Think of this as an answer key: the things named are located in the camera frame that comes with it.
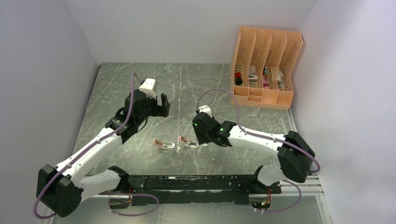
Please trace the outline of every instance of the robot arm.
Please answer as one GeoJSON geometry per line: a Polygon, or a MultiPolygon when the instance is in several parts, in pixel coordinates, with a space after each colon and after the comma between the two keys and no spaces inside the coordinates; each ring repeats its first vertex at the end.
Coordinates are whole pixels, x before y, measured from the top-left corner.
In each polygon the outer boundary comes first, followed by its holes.
{"type": "Polygon", "coordinates": [[[69,169],[64,171],[48,188],[41,199],[45,205],[60,217],[71,214],[85,199],[106,190],[124,191],[128,188],[129,174],[113,166],[101,174],[85,175],[111,150],[124,144],[130,137],[138,133],[139,126],[150,116],[167,117],[170,104],[167,96],[161,94],[162,105],[157,104],[157,82],[146,79],[138,90],[134,90],[133,110],[127,124],[118,132],[100,141],[100,138],[113,132],[124,123],[129,110],[131,94],[125,99],[125,107],[120,108],[116,115],[106,123],[100,133],[81,150],[55,167],[45,165],[40,169],[37,181],[38,196],[48,181],[66,165],[70,164],[84,149],[93,142],[98,142],[80,157],[69,169]]]}
{"type": "Polygon", "coordinates": [[[315,157],[315,153],[298,133],[289,131],[287,135],[269,134],[242,127],[250,133],[257,133],[274,139],[268,140],[244,133],[235,122],[224,121],[220,124],[212,116],[212,112],[207,105],[201,106],[197,113],[192,122],[199,144],[214,142],[216,145],[223,147],[240,146],[266,152],[278,158],[271,165],[264,166],[259,170],[257,180],[261,184],[270,186],[285,179],[299,183],[305,182],[310,172],[312,160],[301,152],[275,141],[275,139],[288,141],[315,157]]]}
{"type": "MultiPolygon", "coordinates": [[[[157,104],[156,86],[157,82],[154,79],[146,79],[138,90],[134,90],[131,116],[127,124],[118,132],[100,140],[124,123],[129,111],[131,94],[125,99],[125,107],[117,111],[91,142],[55,167],[45,165],[40,169],[36,196],[39,196],[55,175],[59,175],[45,191],[41,202],[60,217],[65,217],[71,214],[82,201],[93,195],[107,190],[126,192],[131,186],[140,192],[157,195],[161,198],[162,203],[189,203],[191,202],[189,196],[192,196],[195,200],[200,198],[199,202],[246,204],[249,202],[249,194],[266,193],[269,188],[273,193],[280,193],[280,187],[277,184],[280,180],[291,179],[295,182],[305,182],[312,164],[312,160],[306,155],[283,143],[245,134],[234,122],[224,121],[220,124],[212,116],[208,106],[200,107],[197,116],[193,119],[193,128],[199,144],[214,142],[223,147],[251,148],[276,156],[278,160],[269,166],[260,166],[254,175],[139,176],[129,175],[121,168],[113,166],[101,174],[85,176],[109,151],[121,146],[131,136],[138,133],[139,125],[147,121],[150,116],[168,116],[170,104],[165,94],[161,94],[162,105],[157,104]],[[69,167],[70,161],[94,142],[98,143],[73,163],[69,169],[60,174],[61,170],[69,167]],[[209,190],[214,190],[217,193],[215,195],[201,194],[201,192],[209,190]]],[[[311,148],[296,132],[290,131],[287,135],[276,135],[242,128],[250,133],[290,142],[315,156],[311,148]]],[[[134,201],[134,205],[148,203],[151,202],[134,201]]]]}

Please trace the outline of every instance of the item in organizer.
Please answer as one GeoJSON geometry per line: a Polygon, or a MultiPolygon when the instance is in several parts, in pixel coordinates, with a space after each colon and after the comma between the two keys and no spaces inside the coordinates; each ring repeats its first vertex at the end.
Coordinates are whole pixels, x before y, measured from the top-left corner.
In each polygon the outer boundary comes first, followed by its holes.
{"type": "Polygon", "coordinates": [[[183,136],[179,136],[179,141],[181,141],[182,143],[184,143],[184,146],[190,147],[190,148],[198,148],[199,144],[193,141],[190,141],[188,139],[186,139],[183,136]]]}
{"type": "Polygon", "coordinates": [[[255,65],[250,66],[249,73],[256,74],[256,66],[255,65]]]}
{"type": "Polygon", "coordinates": [[[243,81],[242,81],[241,77],[235,79],[235,85],[242,85],[242,84],[243,84],[243,81]]]}
{"type": "Polygon", "coordinates": [[[278,69],[278,72],[276,73],[276,80],[278,82],[281,82],[282,78],[283,78],[283,73],[282,73],[282,71],[280,69],[278,69]]]}
{"type": "Polygon", "coordinates": [[[280,69],[278,69],[278,72],[276,73],[276,82],[278,85],[279,90],[284,90],[285,85],[284,85],[284,76],[283,73],[280,69]]]}
{"type": "Polygon", "coordinates": [[[263,82],[264,89],[269,89],[268,76],[263,75],[262,77],[263,77],[262,82],[263,82]]]}
{"type": "Polygon", "coordinates": [[[257,79],[258,79],[258,76],[257,76],[256,74],[249,73],[249,79],[257,80],[257,79]]]}
{"type": "Polygon", "coordinates": [[[172,142],[168,143],[168,142],[161,142],[161,141],[158,141],[158,140],[154,140],[153,144],[158,146],[158,147],[160,147],[161,149],[170,149],[170,148],[174,148],[175,147],[175,144],[172,143],[172,142]]]}
{"type": "Polygon", "coordinates": [[[282,78],[281,82],[278,82],[278,89],[282,90],[282,91],[286,91],[285,90],[285,85],[284,85],[284,78],[282,78]]]}

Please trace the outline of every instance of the small object on table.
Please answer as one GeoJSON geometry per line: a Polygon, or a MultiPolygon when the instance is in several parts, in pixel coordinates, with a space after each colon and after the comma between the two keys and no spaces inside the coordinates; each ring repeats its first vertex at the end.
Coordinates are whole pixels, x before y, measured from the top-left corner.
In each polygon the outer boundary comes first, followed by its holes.
{"type": "Polygon", "coordinates": [[[181,141],[182,143],[184,143],[184,146],[190,147],[190,148],[198,148],[199,144],[193,141],[190,141],[188,139],[186,139],[183,136],[179,136],[179,141],[181,141]]]}
{"type": "Polygon", "coordinates": [[[242,85],[242,84],[243,84],[243,81],[242,81],[241,77],[235,79],[235,85],[242,85]]]}
{"type": "Polygon", "coordinates": [[[175,144],[172,142],[168,143],[168,142],[161,142],[158,140],[154,140],[153,144],[160,147],[161,149],[171,149],[175,147],[175,144]]]}

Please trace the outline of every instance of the pink object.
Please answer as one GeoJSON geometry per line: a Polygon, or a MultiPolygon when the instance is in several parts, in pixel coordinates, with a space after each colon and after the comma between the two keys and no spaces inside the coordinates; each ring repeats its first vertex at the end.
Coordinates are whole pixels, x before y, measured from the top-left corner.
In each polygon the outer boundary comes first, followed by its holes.
{"type": "Polygon", "coordinates": [[[268,86],[268,76],[264,75],[263,77],[264,77],[264,84],[263,84],[264,89],[269,89],[269,86],[268,86]]]}

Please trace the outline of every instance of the white wall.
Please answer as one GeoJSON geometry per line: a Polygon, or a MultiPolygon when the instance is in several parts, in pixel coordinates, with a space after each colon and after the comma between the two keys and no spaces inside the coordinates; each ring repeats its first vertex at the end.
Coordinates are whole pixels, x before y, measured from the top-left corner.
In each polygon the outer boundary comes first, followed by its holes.
{"type": "Polygon", "coordinates": [[[0,223],[35,223],[37,175],[72,152],[97,64],[63,0],[0,0],[0,223]]]}
{"type": "Polygon", "coordinates": [[[335,224],[395,223],[396,2],[318,0],[292,110],[335,224]]]}
{"type": "Polygon", "coordinates": [[[238,27],[299,31],[315,0],[66,0],[98,62],[230,63],[238,27]]]}

